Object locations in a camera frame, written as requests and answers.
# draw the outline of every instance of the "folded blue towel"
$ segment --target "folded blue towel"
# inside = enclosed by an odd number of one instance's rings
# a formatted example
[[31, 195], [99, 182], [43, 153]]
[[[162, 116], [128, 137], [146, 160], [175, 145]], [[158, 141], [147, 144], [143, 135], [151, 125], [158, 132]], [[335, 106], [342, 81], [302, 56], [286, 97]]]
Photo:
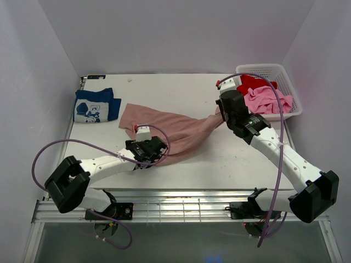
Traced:
[[107, 88], [99, 92], [77, 90], [74, 122], [109, 122], [118, 119], [121, 99], [114, 99], [114, 91]]

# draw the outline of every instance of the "folded cloth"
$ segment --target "folded cloth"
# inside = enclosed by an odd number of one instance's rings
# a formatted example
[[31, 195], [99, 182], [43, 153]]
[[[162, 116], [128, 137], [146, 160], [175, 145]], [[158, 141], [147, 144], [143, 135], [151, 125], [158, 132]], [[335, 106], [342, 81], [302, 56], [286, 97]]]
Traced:
[[[134, 140], [134, 125], [145, 123], [161, 128], [171, 141], [171, 151], [168, 157], [158, 164], [163, 166], [183, 161], [194, 155], [211, 132], [223, 123], [223, 120], [218, 108], [215, 115], [210, 115], [205, 119], [193, 119], [180, 114], [127, 104], [119, 127], [126, 129], [128, 136]], [[158, 130], [150, 129], [152, 136], [158, 136], [166, 141]]]
[[114, 99], [114, 91], [107, 88], [99, 92], [77, 90], [74, 122], [107, 122], [118, 119], [121, 99]]
[[[292, 109], [292, 96], [284, 96], [278, 89], [283, 113], [289, 113]], [[259, 114], [279, 114], [279, 107], [276, 96], [271, 87], [263, 86], [256, 89], [248, 89], [248, 94], [244, 96], [245, 104], [252, 113]]]
[[[244, 96], [247, 94], [249, 88], [257, 89], [262, 86], [267, 86], [267, 82], [261, 78], [254, 78], [249, 75], [241, 75], [240, 79], [242, 84], [239, 87], [237, 87], [236, 90]], [[271, 81], [271, 83], [275, 89], [278, 88], [275, 81]]]

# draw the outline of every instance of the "white table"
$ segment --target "white table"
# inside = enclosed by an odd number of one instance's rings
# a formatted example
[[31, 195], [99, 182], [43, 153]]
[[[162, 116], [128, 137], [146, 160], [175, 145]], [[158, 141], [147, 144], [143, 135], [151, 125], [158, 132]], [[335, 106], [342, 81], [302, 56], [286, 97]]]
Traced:
[[[112, 87], [115, 98], [121, 98], [120, 117], [126, 104], [133, 103], [187, 115], [205, 118], [216, 109], [219, 93], [215, 87], [220, 74], [173, 75], [106, 75], [105, 79], [87, 80], [85, 90], [99, 91]], [[118, 128], [119, 119], [106, 123], [74, 123], [71, 139], [96, 144], [110, 151], [118, 151], [129, 139]], [[272, 126], [279, 133], [279, 122]], [[70, 142], [65, 157], [77, 159], [102, 156], [98, 150]], [[204, 146], [186, 161], [112, 175], [94, 183], [94, 188], [157, 189], [157, 190], [251, 190], [255, 187], [274, 188], [277, 168], [260, 152], [236, 137], [225, 124], [217, 128]], [[283, 176], [281, 189], [293, 189]]]

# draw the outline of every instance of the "dusty pink towel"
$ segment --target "dusty pink towel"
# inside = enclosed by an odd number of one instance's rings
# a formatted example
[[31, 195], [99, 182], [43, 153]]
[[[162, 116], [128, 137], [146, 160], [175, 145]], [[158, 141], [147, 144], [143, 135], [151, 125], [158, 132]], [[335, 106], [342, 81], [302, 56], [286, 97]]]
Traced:
[[[171, 141], [169, 156], [159, 166], [183, 161], [200, 148], [211, 132], [223, 123], [219, 109], [215, 115], [205, 119], [193, 119], [184, 115], [157, 111], [152, 108], [127, 104], [120, 120], [120, 128], [126, 129], [131, 139], [135, 139], [134, 125], [153, 124], [160, 127]], [[157, 130], [151, 129], [152, 136], [165, 137]]]
[[[284, 96], [282, 92], [276, 90], [279, 95], [283, 113], [289, 113], [292, 108], [292, 96]], [[245, 104], [253, 113], [259, 114], [279, 114], [279, 107], [274, 92], [271, 87], [263, 86], [256, 89], [248, 89], [244, 96]]]

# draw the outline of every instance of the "robotic arm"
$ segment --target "robotic arm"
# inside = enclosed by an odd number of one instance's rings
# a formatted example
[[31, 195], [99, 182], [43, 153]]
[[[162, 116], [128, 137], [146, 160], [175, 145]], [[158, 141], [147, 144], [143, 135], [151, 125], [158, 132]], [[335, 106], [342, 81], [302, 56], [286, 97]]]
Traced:
[[149, 127], [137, 128], [136, 135], [136, 140], [126, 141], [126, 147], [118, 152], [121, 158], [107, 155], [78, 161], [69, 156], [61, 162], [44, 184], [61, 213], [82, 207], [94, 209], [103, 216], [116, 217], [117, 203], [113, 195], [88, 186], [117, 173], [150, 167], [122, 157], [152, 164], [163, 156], [167, 145], [159, 137], [151, 137]]
[[[264, 154], [277, 167], [279, 164], [280, 140], [270, 123], [259, 114], [249, 113], [244, 96], [233, 90], [234, 80], [227, 85], [219, 85], [219, 100], [223, 121], [234, 134], [244, 139], [249, 145]], [[283, 145], [284, 175], [293, 185], [293, 191], [278, 191], [274, 205], [275, 211], [294, 213], [306, 223], [312, 222], [317, 216], [332, 206], [336, 201], [339, 177], [333, 172], [322, 172], [308, 163], [289, 145]], [[248, 197], [244, 206], [236, 208], [241, 214], [243, 210], [252, 214], [268, 211], [273, 192], [262, 188]]]

